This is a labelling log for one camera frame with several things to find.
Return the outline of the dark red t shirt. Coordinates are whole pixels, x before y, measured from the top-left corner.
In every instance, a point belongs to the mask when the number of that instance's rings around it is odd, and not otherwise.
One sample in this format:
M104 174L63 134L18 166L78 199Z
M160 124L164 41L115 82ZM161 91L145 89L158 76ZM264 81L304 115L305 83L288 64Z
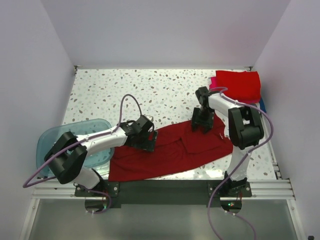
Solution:
M113 182L146 180L216 161L233 151L233 144L225 137L224 130L225 124L217 116L207 133L201 128L193 131L189 120L159 128L153 152L130 146L115 148L108 179Z

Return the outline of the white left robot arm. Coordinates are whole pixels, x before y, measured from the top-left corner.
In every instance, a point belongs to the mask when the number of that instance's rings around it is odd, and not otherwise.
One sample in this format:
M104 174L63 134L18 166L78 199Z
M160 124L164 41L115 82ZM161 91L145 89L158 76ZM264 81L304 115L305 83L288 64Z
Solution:
M153 152L157 136L153 122L145 115L96 133L74 135L68 131L60 136L44 161L60 184L75 183L92 196L99 196L106 184L96 170L84 166L86 158L122 146Z

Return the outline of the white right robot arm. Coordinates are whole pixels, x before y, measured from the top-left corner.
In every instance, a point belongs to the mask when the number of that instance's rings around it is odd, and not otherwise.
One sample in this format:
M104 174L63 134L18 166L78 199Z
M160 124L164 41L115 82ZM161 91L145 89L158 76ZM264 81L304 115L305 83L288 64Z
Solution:
M214 126L214 113L220 112L228 119L228 136L233 145L231 161L224 173L223 184L217 186L220 196L233 197L245 188L250 149L259 145L264 129L257 107L237 102L226 97L219 87L216 91L206 86L195 91L200 107L195 107L191 118L192 131L202 127L209 132Z

